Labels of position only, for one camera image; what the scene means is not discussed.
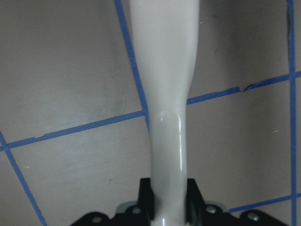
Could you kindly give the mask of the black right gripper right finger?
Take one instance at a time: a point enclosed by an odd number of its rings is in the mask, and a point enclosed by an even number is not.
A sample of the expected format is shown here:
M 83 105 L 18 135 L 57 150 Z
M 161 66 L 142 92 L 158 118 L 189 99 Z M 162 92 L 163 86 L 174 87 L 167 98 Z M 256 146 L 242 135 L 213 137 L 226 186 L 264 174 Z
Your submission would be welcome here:
M 186 219 L 189 224 L 204 223 L 205 201 L 195 179 L 187 179 Z

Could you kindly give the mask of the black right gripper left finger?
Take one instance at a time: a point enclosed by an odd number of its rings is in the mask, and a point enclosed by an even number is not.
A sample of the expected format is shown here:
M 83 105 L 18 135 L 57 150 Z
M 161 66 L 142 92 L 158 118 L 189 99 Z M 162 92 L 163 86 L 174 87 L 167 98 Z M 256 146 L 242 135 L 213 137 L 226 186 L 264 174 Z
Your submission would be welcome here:
M 154 219 L 154 193 L 150 178 L 140 179 L 137 205 L 141 209 L 145 221 Z

